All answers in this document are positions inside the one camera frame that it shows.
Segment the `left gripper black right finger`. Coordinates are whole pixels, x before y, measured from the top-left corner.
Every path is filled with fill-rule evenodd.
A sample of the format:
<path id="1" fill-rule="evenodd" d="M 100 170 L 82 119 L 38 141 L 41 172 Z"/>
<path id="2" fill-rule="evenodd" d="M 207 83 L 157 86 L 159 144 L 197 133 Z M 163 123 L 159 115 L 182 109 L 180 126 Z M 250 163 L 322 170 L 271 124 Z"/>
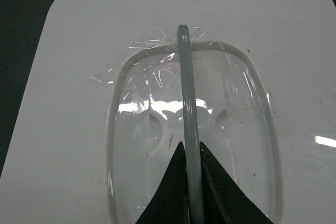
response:
<path id="1" fill-rule="evenodd" d="M 272 223 L 200 142 L 205 223 Z"/>

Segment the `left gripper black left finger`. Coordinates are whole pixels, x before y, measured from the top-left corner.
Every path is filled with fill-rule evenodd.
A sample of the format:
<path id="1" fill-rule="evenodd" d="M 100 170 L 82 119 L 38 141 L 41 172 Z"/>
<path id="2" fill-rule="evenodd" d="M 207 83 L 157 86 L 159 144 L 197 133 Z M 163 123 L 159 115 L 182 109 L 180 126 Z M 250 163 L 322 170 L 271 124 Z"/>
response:
<path id="1" fill-rule="evenodd" d="M 158 189 L 136 223 L 189 223 L 186 157 L 182 142 L 178 143 Z"/>

